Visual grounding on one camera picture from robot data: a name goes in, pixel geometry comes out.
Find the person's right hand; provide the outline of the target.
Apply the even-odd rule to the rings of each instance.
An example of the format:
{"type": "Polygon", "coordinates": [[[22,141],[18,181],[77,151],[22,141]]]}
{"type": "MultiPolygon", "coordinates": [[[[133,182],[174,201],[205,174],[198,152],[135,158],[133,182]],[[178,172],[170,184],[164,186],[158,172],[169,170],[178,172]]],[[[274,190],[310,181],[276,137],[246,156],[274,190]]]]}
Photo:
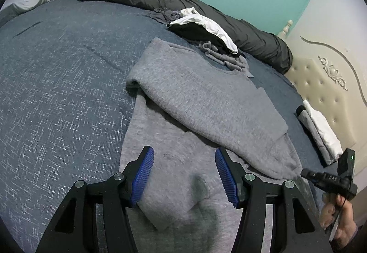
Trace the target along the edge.
{"type": "Polygon", "coordinates": [[[345,197],[328,193],[323,194],[323,203],[324,206],[319,216],[319,223],[323,229],[334,222],[336,207],[340,208],[341,216],[335,231],[334,241],[336,241],[338,249],[345,248],[358,230],[353,218],[353,206],[345,197]]]}

